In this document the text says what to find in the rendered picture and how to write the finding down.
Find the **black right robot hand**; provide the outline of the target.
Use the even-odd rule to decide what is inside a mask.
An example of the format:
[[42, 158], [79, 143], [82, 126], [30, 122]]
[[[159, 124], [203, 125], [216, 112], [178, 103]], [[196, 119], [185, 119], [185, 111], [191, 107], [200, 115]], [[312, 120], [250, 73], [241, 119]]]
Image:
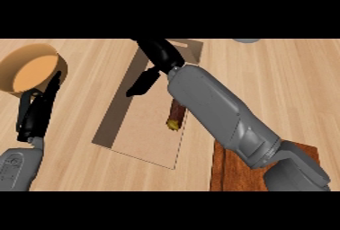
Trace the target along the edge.
[[175, 67], [184, 67], [185, 59], [166, 39], [135, 39], [141, 50], [144, 51], [154, 67], [145, 70], [132, 87], [126, 92], [126, 96], [144, 95], [157, 82], [162, 72], [169, 74]]

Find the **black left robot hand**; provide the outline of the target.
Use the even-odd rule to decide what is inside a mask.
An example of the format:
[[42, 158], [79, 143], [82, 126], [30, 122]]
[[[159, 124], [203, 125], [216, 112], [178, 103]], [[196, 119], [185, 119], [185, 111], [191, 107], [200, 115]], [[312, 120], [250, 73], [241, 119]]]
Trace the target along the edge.
[[20, 142], [29, 142], [31, 138], [46, 136], [54, 102], [60, 90], [60, 77], [61, 72], [57, 72], [45, 92], [33, 88], [21, 95], [17, 122]]

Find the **reddish brown sweet potato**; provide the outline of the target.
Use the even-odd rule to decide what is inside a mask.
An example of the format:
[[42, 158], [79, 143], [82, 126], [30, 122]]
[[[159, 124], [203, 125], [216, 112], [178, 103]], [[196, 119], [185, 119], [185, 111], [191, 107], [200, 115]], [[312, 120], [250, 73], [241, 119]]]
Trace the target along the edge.
[[175, 131], [181, 130], [185, 113], [187, 113], [187, 107], [181, 105], [178, 100], [173, 100], [166, 125]]

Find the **open cardboard box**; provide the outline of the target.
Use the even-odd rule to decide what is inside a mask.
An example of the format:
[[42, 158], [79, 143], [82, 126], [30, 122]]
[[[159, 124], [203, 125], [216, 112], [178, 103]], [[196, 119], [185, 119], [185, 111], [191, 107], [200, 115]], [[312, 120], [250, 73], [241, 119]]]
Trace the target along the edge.
[[144, 95], [126, 96], [128, 89], [150, 67], [153, 63], [138, 49], [92, 143], [175, 169], [185, 128], [175, 131], [166, 125], [173, 100], [167, 92], [166, 74], [162, 74]]

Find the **reddish brown wooden cutting board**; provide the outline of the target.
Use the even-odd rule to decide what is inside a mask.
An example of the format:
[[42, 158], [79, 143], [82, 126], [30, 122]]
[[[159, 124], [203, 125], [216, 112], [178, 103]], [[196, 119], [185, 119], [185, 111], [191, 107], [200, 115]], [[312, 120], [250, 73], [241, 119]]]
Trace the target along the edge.
[[317, 191], [323, 187], [311, 180], [292, 158], [265, 168], [252, 169], [237, 154], [215, 143], [212, 191]]

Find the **tan round pot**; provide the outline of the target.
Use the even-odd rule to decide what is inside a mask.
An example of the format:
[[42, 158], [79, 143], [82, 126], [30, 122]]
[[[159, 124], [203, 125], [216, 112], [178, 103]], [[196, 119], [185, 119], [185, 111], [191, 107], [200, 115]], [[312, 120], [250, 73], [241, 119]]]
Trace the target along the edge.
[[33, 88], [43, 92], [57, 72], [64, 81], [68, 64], [57, 49], [45, 43], [30, 44], [0, 60], [0, 91], [17, 97]]

